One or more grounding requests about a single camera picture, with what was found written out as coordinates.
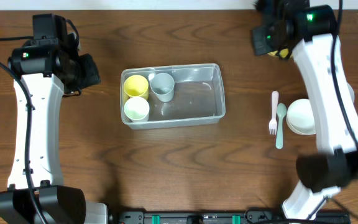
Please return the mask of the yellow plastic bowl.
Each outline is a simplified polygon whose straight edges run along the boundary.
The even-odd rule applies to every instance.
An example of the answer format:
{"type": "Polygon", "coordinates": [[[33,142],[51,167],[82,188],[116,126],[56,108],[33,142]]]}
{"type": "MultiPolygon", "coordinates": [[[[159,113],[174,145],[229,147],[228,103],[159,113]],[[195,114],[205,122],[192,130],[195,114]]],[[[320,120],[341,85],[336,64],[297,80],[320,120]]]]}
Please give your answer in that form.
{"type": "Polygon", "coordinates": [[[292,51],[289,49],[276,50],[268,53],[269,56],[278,57],[279,59],[288,60],[292,58],[292,51]]]}

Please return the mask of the yellow plastic cup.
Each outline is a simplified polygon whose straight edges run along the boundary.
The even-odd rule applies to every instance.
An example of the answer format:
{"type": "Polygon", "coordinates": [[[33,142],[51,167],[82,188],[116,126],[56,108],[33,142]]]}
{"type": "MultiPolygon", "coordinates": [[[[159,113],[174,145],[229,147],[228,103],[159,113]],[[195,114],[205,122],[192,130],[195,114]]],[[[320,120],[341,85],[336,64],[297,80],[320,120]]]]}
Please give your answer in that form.
{"type": "Polygon", "coordinates": [[[149,81],[142,75],[132,75],[124,82],[124,92],[130,98],[141,97],[148,100],[149,81]]]}

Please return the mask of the white plastic cup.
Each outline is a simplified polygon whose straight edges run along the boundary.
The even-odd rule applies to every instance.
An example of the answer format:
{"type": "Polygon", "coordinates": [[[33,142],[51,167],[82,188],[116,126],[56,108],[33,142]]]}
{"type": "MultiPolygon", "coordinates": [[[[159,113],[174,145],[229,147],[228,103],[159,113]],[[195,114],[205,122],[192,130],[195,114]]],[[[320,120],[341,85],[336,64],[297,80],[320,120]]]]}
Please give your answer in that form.
{"type": "Polygon", "coordinates": [[[149,120],[150,105],[147,100],[136,96],[129,98],[124,105],[124,114],[133,123],[144,123],[149,120]]]}

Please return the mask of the grey plastic cup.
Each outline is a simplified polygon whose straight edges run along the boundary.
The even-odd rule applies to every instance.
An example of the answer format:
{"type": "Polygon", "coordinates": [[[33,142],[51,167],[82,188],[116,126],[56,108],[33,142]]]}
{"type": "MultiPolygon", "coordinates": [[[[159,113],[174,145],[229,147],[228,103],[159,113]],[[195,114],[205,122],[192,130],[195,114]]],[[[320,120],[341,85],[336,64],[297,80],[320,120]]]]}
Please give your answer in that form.
{"type": "Polygon", "coordinates": [[[175,81],[168,73],[158,73],[150,83],[151,90],[157,95],[157,98],[166,103],[174,97],[175,81]]]}

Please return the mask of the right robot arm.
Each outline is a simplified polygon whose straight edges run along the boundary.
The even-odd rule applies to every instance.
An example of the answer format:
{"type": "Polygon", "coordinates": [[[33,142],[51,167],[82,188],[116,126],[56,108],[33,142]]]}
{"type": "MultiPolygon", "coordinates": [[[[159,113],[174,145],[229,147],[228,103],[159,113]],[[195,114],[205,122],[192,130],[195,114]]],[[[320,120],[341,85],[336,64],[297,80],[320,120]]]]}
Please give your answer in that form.
{"type": "Polygon", "coordinates": [[[358,179],[358,115],[341,61],[342,12],[308,1],[257,1],[263,24],[252,30],[256,55],[287,50],[303,77],[318,153],[296,161],[299,181],[282,203],[284,223],[316,223],[328,199],[358,179]]]}

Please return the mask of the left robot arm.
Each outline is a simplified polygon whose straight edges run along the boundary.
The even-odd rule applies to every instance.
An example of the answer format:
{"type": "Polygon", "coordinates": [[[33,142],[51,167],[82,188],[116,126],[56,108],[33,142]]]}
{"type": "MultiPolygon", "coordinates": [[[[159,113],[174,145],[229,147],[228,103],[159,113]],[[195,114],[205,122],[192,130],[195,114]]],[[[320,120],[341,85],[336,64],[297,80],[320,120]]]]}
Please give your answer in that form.
{"type": "Polygon", "coordinates": [[[64,95],[100,83],[89,54],[56,45],[15,49],[5,69],[14,78],[17,134],[7,190],[0,192],[6,223],[108,223],[108,207],[67,187],[59,157],[59,116],[64,95]]]}

